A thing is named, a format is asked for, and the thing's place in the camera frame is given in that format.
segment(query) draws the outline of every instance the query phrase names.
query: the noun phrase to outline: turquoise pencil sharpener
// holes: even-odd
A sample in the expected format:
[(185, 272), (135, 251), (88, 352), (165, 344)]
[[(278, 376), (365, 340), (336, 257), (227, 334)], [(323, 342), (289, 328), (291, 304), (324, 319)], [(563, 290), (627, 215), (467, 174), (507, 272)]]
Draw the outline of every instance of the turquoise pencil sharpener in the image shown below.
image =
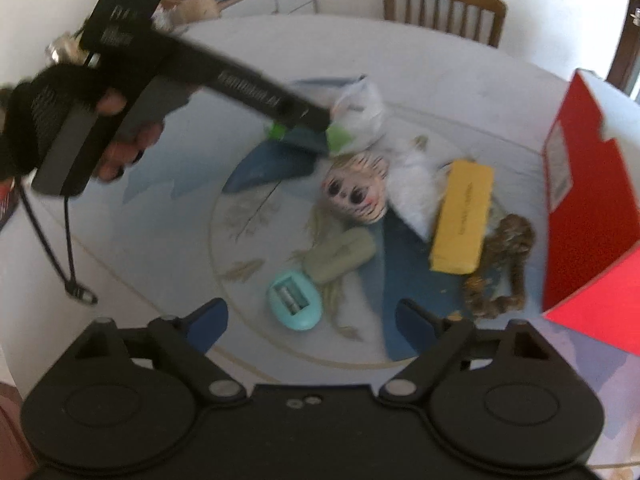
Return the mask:
[(292, 330), (309, 330), (322, 317), (322, 299), (311, 280), (301, 272), (280, 274), (267, 291), (271, 311)]

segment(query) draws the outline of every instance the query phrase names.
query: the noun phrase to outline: yellow bar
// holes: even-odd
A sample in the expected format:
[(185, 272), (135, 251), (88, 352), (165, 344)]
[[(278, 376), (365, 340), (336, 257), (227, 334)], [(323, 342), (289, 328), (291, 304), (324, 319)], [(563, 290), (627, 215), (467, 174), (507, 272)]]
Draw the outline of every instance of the yellow bar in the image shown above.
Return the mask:
[(493, 186), (493, 168), (468, 160), (451, 164), (431, 248), (431, 270), (471, 274), (478, 268)]

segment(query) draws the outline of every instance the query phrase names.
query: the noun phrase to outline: toy face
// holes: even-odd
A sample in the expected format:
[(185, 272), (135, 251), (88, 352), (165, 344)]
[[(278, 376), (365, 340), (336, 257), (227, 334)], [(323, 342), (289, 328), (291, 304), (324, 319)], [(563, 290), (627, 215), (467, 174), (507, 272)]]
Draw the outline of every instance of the toy face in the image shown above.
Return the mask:
[(354, 155), (346, 165), (329, 170), (322, 195), (335, 210), (357, 222), (377, 222), (386, 213), (388, 167), (383, 157), (371, 152)]

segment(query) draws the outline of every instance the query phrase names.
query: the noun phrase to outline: red box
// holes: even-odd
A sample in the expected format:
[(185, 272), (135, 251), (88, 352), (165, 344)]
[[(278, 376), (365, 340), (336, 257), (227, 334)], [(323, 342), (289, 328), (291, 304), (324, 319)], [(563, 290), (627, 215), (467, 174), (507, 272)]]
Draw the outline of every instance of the red box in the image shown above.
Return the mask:
[(543, 158), (544, 316), (640, 355), (640, 106), (576, 71)]

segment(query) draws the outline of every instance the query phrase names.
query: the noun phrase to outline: black cord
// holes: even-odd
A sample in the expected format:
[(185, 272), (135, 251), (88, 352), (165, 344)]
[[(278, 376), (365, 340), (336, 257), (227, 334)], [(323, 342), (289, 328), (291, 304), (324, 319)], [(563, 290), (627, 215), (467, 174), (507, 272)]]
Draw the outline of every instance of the black cord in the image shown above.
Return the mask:
[(74, 265), (74, 255), (73, 255), (73, 247), (71, 243), (71, 229), (69, 228), (69, 204), (68, 197), (65, 197), (64, 207), (65, 207), (65, 233), (66, 233), (66, 252), (69, 258), (69, 271), (70, 278), (67, 278), (65, 275), (65, 271), (62, 270), (62, 266), (60, 266), (60, 262), (56, 258), (56, 255), (53, 253), (51, 249), (51, 245), (49, 245), (49, 241), (47, 237), (44, 235), (42, 231), (42, 227), (36, 218), (35, 213), (33, 212), (33, 208), (31, 207), (31, 203), (27, 198), (27, 194), (24, 191), (24, 187), (20, 182), (20, 179), (17, 178), (15, 181), (15, 187), (18, 190), (18, 195), (20, 196), (20, 200), (24, 205), (24, 210), (27, 212), (27, 216), (31, 221), (31, 225), (33, 226), (34, 231), (36, 231), (36, 235), (38, 236), (38, 240), (42, 245), (45, 253), (47, 254), (47, 258), (51, 262), (51, 265), (55, 269), (56, 273), (65, 284), (66, 292), (75, 298), (78, 301), (81, 301), (85, 304), (96, 304), (98, 303), (98, 297), (86, 288), (84, 285), (81, 285), (76, 281), (76, 268)]

